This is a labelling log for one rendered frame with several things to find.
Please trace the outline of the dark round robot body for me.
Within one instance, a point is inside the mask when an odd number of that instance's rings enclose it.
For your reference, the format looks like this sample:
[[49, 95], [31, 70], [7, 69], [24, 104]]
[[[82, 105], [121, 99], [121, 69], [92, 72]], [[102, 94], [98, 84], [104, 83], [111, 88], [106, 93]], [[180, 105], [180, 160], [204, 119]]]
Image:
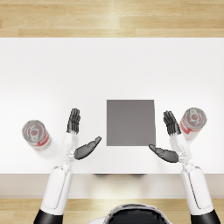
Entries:
[[154, 206], [132, 203], [112, 209], [105, 217], [91, 220], [88, 224], [172, 224]]

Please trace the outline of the dark grey square mat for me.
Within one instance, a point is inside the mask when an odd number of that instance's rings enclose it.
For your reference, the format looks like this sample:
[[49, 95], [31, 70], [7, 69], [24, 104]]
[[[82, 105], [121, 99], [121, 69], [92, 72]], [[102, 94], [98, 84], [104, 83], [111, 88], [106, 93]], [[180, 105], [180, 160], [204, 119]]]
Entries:
[[107, 146], [156, 143], [153, 100], [107, 100]]

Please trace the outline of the red and silver can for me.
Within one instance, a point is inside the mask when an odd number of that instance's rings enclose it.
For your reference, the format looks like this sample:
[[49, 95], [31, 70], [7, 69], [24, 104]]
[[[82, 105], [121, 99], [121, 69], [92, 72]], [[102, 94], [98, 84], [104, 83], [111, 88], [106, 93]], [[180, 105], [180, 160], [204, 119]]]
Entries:
[[207, 123], [207, 116], [200, 108], [189, 108], [183, 115], [179, 127], [185, 139], [192, 141]]
[[52, 142], [45, 125], [39, 120], [30, 120], [22, 128], [25, 141], [35, 151], [45, 151]]

